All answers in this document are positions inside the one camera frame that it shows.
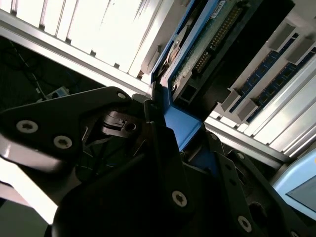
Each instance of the bright window light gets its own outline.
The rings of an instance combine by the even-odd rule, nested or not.
[[[56,35],[64,0],[47,0],[44,15],[45,32]]]
[[[127,30],[127,36],[132,36],[128,43],[125,43],[121,48],[121,56],[119,60],[120,70],[128,72],[141,42],[148,31],[152,19],[159,8],[161,0],[143,0],[140,5],[137,15]]]
[[[0,158],[0,180],[10,184],[48,224],[53,223],[57,204],[20,167]]]
[[[57,29],[57,37],[61,40],[66,40],[77,1],[79,0],[65,0],[59,27]]]
[[[109,0],[80,0],[70,26],[71,45],[90,53]]]
[[[19,0],[16,16],[27,23],[38,27],[44,0]]]
[[[126,46],[135,36],[131,32],[141,0],[112,0],[102,20],[97,41],[93,47],[96,57],[114,65],[125,57]]]
[[[140,69],[141,69],[141,65],[150,49],[150,47],[152,46],[158,31],[161,28],[161,25],[163,23],[163,21],[165,20],[172,4],[174,3],[174,0],[163,0],[158,12],[156,14],[155,20],[152,23],[152,25],[150,26],[148,33],[146,34],[146,38],[144,39],[144,41],[142,42],[141,47],[139,48],[139,51],[136,54],[136,57],[131,65],[131,68],[129,70],[129,74],[132,75],[133,77],[137,77]]]
[[[10,13],[11,0],[0,0],[0,9]]]

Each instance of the blue metal bracket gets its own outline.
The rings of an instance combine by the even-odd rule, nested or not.
[[[160,58],[158,59],[157,63],[154,66],[153,73],[152,73],[152,82],[154,80],[153,75],[159,69],[159,65],[163,63],[163,60],[166,58],[168,51],[176,38],[176,36],[180,33],[180,29],[185,22],[186,17],[188,16],[190,9],[193,6],[195,0],[191,0],[189,3],[186,13],[184,17],[181,19],[176,31],[174,32],[172,38],[168,42],[167,46],[165,47],[164,51],[162,52]],[[164,107],[164,117],[166,120],[166,124],[168,127],[173,129],[177,143],[179,146],[179,150],[183,150],[188,142],[192,139],[192,137],[196,134],[199,128],[202,125],[202,121],[194,116],[188,114],[187,112],[177,108],[173,104],[172,96],[171,96],[171,80],[176,74],[177,70],[179,69],[182,61],[190,51],[191,47],[193,46],[195,40],[198,38],[200,32],[202,31],[204,25],[212,15],[214,9],[216,8],[218,0],[209,0],[205,5],[201,15],[197,19],[195,25],[193,26],[191,32],[189,33],[187,39],[185,40],[184,44],[182,45],[180,51],[178,52],[174,62],[168,68],[166,73],[164,74],[163,78],[160,80],[160,84],[163,87],[163,107]]]

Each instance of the black cable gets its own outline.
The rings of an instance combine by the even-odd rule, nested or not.
[[[101,149],[100,149],[100,152],[99,152],[99,155],[98,155],[98,156],[95,156],[95,151],[94,151],[94,149],[93,149],[92,147],[90,148],[91,153],[92,153],[92,156],[96,158],[96,161],[95,161],[94,166],[93,166],[93,168],[92,168],[92,172],[91,172],[90,177],[89,177],[90,179],[96,176],[97,171],[98,171],[98,169],[99,169],[99,167],[100,167],[102,161],[104,160],[103,154],[104,154],[104,152],[105,152],[107,146],[108,146],[108,143],[107,143],[107,142],[102,144],[102,147],[101,147]]]
[[[115,155],[116,152],[118,152],[119,150],[121,150],[121,149],[122,149],[123,147],[125,147],[125,146],[126,146],[126,144],[122,144],[121,146],[119,146],[119,147],[117,147],[116,149],[112,150],[109,154],[107,154],[105,157],[103,157],[102,161],[108,160],[108,159],[111,158],[113,155]]]
[[[54,84],[51,82],[48,82],[43,79],[43,66],[41,63],[41,58],[39,55],[32,55],[30,57],[23,57],[25,63],[21,61],[19,58],[19,55],[22,55],[22,51],[25,50],[25,48],[22,48],[18,44],[12,43],[14,46],[12,47],[6,47],[0,50],[1,54],[1,62],[5,65],[7,65],[9,68],[15,71],[21,71],[23,75],[26,77],[26,79],[35,87],[37,88],[36,85],[36,80],[32,79],[28,73],[34,74],[37,78],[37,81],[43,82],[47,85],[50,85],[52,87],[60,88],[63,85],[60,84]],[[10,60],[8,57],[13,57],[15,58],[15,62],[13,63],[13,60]],[[72,81],[74,81],[73,84],[70,85],[65,85],[66,88],[73,88],[77,87],[77,91],[79,92],[78,84],[81,83],[81,78],[76,78],[77,81],[74,80],[74,77],[72,77],[71,73],[68,72],[68,70],[65,70],[65,73],[68,75],[69,78],[71,78]]]

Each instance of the blue panel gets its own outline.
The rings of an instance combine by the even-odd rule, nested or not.
[[[164,114],[167,127],[172,128],[176,135],[179,150],[183,150],[191,138],[201,127],[201,122],[191,115],[170,106]]]
[[[194,156],[190,165],[202,170],[209,170],[214,177],[219,176],[218,167],[215,160],[215,153],[208,147],[202,146],[201,150]]]
[[[189,13],[190,8],[193,5],[194,0],[192,0],[187,8],[186,14]],[[204,7],[201,15],[197,19],[195,25],[193,26],[191,32],[189,33],[186,41],[182,45],[176,59],[172,63],[172,66],[168,68],[165,75],[162,77],[160,83],[163,87],[163,106],[164,106],[164,117],[166,120],[166,124],[168,127],[172,128],[177,139],[177,143],[179,146],[179,150],[183,150],[187,143],[191,140],[191,138],[196,134],[196,132],[201,127],[202,121],[189,115],[188,113],[182,111],[181,109],[177,108],[172,101],[171,96],[171,79],[179,69],[182,61],[184,60],[185,56],[190,51],[192,45],[194,44],[195,40],[198,38],[198,35],[202,31],[203,27],[205,26],[206,22],[210,18],[211,14],[213,13],[215,7],[217,6],[218,0],[209,0]],[[162,55],[160,56],[159,60],[157,61],[154,69],[153,74],[155,74],[158,66],[163,62],[165,56],[168,54],[168,50],[173,43],[173,39],[175,38],[176,33],[179,33],[181,25],[183,24],[185,17],[182,18],[180,21],[177,30],[175,31],[174,36],[171,38],[169,43],[167,44],[165,50],[163,51]]]
[[[280,194],[287,204],[314,220],[316,220],[316,212],[291,198],[287,195],[287,193],[312,179],[315,175],[316,149],[291,164],[273,185],[274,189]]]

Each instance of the white screw head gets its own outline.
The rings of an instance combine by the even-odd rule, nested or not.
[[[125,96],[124,94],[122,94],[122,93],[118,93],[118,96],[119,96],[119,98],[121,98],[121,99],[126,99],[126,96]]]
[[[244,216],[238,216],[238,222],[246,232],[250,233],[252,231],[250,222]]]
[[[22,133],[34,133],[39,129],[39,126],[30,120],[22,120],[16,124],[16,129]]]
[[[185,207],[188,204],[186,196],[180,191],[173,191],[172,199],[179,207]]]
[[[54,138],[54,145],[60,149],[68,149],[73,145],[73,142],[69,137],[57,136]]]
[[[237,153],[237,156],[238,156],[240,159],[245,159],[245,157],[244,157],[243,154],[241,154],[241,153]]]

